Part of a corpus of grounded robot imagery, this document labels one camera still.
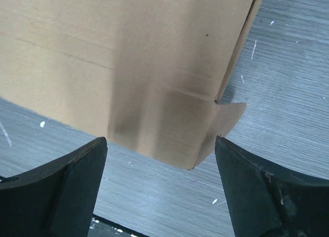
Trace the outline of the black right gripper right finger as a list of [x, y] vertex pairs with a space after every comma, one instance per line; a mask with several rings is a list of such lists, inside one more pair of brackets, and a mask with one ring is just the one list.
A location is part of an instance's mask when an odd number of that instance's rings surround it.
[[328, 236], [328, 180], [217, 136], [215, 157], [235, 236]]

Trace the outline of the cardboard box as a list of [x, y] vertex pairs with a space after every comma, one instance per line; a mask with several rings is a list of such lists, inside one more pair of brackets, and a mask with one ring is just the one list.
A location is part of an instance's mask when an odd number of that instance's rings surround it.
[[246, 103], [220, 104], [262, 0], [1, 0], [1, 97], [181, 169]]

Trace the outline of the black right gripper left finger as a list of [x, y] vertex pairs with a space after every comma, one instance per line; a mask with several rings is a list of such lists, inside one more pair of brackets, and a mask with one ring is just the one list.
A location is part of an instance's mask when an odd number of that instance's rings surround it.
[[1, 180], [1, 236], [87, 236], [107, 157], [98, 137]]

